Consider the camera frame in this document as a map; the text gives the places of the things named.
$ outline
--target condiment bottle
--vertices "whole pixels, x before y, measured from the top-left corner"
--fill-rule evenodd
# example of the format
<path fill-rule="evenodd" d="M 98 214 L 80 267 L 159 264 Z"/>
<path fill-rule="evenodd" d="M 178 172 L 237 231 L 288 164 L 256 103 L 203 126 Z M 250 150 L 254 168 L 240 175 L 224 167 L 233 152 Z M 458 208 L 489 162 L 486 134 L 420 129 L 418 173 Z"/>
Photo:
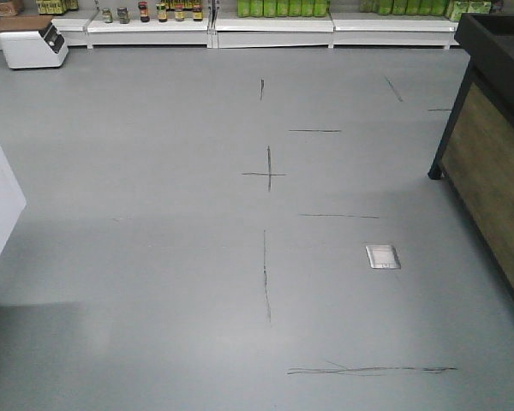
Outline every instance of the condiment bottle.
<path fill-rule="evenodd" d="M 108 7 L 103 7 L 103 22 L 112 23 L 112 12 Z"/>
<path fill-rule="evenodd" d="M 167 6 L 164 2 L 156 4 L 156 11 L 158 12 L 158 21 L 160 23 L 165 23 L 168 21 L 168 12 Z"/>
<path fill-rule="evenodd" d="M 185 20 L 185 14 L 182 11 L 182 6 L 183 6 L 182 2 L 175 3 L 175 13 L 174 13 L 175 21 L 184 21 Z"/>
<path fill-rule="evenodd" d="M 146 5 L 146 2 L 138 2 L 137 7 L 139 8 L 140 20 L 143 23 L 148 23 L 151 18 L 148 16 L 148 6 Z"/>
<path fill-rule="evenodd" d="M 204 20 L 204 13 L 202 11 L 202 0 L 193 0 L 193 2 L 192 2 L 192 19 L 194 21 Z"/>

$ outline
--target glass jar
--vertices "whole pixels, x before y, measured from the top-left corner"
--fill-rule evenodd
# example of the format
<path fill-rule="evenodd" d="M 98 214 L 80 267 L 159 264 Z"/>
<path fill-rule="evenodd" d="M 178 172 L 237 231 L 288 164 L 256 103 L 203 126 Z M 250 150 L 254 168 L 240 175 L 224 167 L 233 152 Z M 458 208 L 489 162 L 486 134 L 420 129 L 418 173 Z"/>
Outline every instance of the glass jar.
<path fill-rule="evenodd" d="M 111 12 L 111 9 L 109 9 L 108 7 L 103 7 L 103 22 L 104 23 L 112 23 L 112 21 L 114 20 L 112 18 L 112 12 Z"/>
<path fill-rule="evenodd" d="M 129 12 L 127 7 L 119 7 L 117 9 L 118 13 L 118 21 L 120 24 L 128 24 L 129 23 Z"/>

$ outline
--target gray floor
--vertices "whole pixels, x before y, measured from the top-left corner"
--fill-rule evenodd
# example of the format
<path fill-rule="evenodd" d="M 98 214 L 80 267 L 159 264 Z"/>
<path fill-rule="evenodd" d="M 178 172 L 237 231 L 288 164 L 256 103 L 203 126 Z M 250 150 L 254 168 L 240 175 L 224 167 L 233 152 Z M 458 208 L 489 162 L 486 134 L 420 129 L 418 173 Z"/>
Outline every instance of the gray floor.
<path fill-rule="evenodd" d="M 0 53 L 28 201 L 0 259 L 0 411 L 514 410 L 514 306 L 426 177 L 467 61 Z M 270 192 L 243 174 L 267 147 Z M 402 269 L 369 268 L 366 243 Z"/>

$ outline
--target green product package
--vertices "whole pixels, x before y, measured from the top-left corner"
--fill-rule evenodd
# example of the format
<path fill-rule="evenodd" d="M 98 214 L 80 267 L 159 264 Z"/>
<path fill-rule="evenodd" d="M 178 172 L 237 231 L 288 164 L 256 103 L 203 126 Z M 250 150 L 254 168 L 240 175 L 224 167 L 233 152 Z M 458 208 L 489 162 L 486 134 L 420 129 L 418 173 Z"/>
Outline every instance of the green product package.
<path fill-rule="evenodd" d="M 432 1 L 433 0 L 421 0 L 421 6 L 419 7 L 420 15 L 430 15 L 432 11 Z"/>
<path fill-rule="evenodd" d="M 359 10 L 361 13 L 371 13 L 374 11 L 374 0 L 360 0 Z"/>
<path fill-rule="evenodd" d="M 392 12 L 392 0 L 379 0 L 379 15 L 389 15 Z"/>
<path fill-rule="evenodd" d="M 278 0 L 276 15 L 278 17 L 287 17 L 290 12 L 290 0 Z"/>
<path fill-rule="evenodd" d="M 491 2 L 469 2 L 469 13 L 486 15 L 491 10 Z"/>
<path fill-rule="evenodd" d="M 314 0 L 314 17 L 327 16 L 327 0 Z"/>
<path fill-rule="evenodd" d="M 276 17 L 276 0 L 265 0 L 263 15 L 265 17 Z"/>
<path fill-rule="evenodd" d="M 394 15 L 404 15 L 408 8 L 408 0 L 394 0 L 392 3 L 392 13 Z"/>
<path fill-rule="evenodd" d="M 263 16 L 263 0 L 250 0 L 249 13 L 253 17 L 262 17 Z"/>
<path fill-rule="evenodd" d="M 238 17 L 249 17 L 249 0 L 238 0 Z"/>
<path fill-rule="evenodd" d="M 290 17 L 301 15 L 301 0 L 290 0 Z"/>
<path fill-rule="evenodd" d="M 463 13 L 466 13 L 469 9 L 469 2 L 453 2 L 453 11 L 449 16 L 450 21 L 460 21 Z"/>
<path fill-rule="evenodd" d="M 301 1 L 301 16 L 312 17 L 314 15 L 314 0 Z"/>
<path fill-rule="evenodd" d="M 433 0 L 431 15 L 444 15 L 447 7 L 447 0 Z"/>
<path fill-rule="evenodd" d="M 453 13 L 454 7 L 455 7 L 455 0 L 449 0 L 449 3 L 447 4 L 447 7 L 445 8 L 445 14 L 444 14 L 444 17 L 446 19 L 449 19 L 451 13 Z"/>
<path fill-rule="evenodd" d="M 418 15 L 421 0 L 408 0 L 408 7 L 405 9 L 406 15 Z"/>

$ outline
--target white appliance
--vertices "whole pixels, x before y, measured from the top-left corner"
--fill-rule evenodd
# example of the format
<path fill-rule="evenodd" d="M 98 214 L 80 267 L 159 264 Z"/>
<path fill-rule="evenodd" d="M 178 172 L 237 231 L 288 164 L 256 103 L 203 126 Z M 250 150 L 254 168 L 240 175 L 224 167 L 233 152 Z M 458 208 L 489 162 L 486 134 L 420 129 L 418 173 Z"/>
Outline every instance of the white appliance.
<path fill-rule="evenodd" d="M 51 18 L 37 15 L 0 19 L 0 45 L 8 67 L 32 69 L 63 64 L 69 48 Z"/>

